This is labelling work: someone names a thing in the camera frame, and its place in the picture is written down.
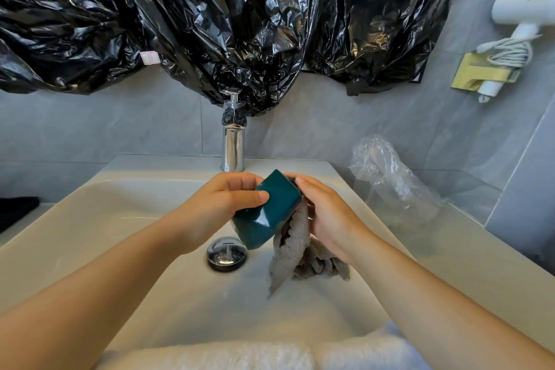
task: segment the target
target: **white towel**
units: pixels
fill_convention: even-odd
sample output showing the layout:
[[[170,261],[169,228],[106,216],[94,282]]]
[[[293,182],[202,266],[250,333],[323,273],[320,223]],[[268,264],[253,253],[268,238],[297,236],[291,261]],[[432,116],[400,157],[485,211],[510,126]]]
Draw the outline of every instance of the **white towel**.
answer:
[[[300,342],[213,342],[109,352],[96,370],[430,370],[389,323],[367,336],[309,347]]]

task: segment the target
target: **hand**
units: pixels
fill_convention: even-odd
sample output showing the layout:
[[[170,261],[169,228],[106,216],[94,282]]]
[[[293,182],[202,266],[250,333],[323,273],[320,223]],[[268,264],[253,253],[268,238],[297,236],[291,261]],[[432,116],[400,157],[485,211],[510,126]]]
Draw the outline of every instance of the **hand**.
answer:
[[[313,233],[339,259],[350,263],[351,258],[344,249],[351,234],[370,230],[356,213],[331,187],[313,177],[288,173],[302,193],[314,204],[314,219],[310,232]]]
[[[220,173],[156,225],[170,232],[180,254],[192,252],[232,219],[235,212],[268,201],[268,192],[254,190],[262,181],[262,177],[251,173]]]

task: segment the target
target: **white sink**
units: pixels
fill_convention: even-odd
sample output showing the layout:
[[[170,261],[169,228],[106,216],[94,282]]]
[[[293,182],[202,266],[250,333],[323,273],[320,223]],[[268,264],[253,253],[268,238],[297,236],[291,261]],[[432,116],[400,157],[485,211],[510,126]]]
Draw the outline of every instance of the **white sink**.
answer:
[[[91,181],[0,248],[0,312],[92,260],[177,207],[218,172],[219,158],[121,155]],[[408,254],[385,225],[326,162],[247,160],[247,171],[312,175],[336,189],[379,236]],[[215,236],[233,235],[227,224]],[[361,277],[289,281],[270,299],[271,242],[249,253],[239,270],[218,273],[206,246],[164,272],[116,336],[120,351],[249,339],[305,342],[364,335],[387,315]]]

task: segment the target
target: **black garbage bag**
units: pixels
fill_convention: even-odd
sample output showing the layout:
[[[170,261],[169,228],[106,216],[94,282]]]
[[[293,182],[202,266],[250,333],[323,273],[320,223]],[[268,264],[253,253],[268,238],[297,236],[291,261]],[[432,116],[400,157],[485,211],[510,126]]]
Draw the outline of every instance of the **black garbage bag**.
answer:
[[[144,42],[117,0],[0,0],[0,88],[92,93],[136,72]]]
[[[412,81],[423,72],[450,1],[323,0],[306,64],[345,84],[358,80],[349,95]]]
[[[241,89],[249,115],[275,107],[301,70],[321,0],[133,0],[173,78],[221,105]]]

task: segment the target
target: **chrome faucet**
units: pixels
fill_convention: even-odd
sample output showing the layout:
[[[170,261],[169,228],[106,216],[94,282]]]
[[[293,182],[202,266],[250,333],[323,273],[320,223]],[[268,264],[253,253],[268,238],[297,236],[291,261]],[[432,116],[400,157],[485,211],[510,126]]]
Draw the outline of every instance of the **chrome faucet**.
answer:
[[[244,171],[246,114],[241,109],[245,103],[239,101],[240,89],[228,88],[220,92],[230,96],[230,100],[224,102],[224,114],[221,118],[224,142],[220,168],[225,172]]]

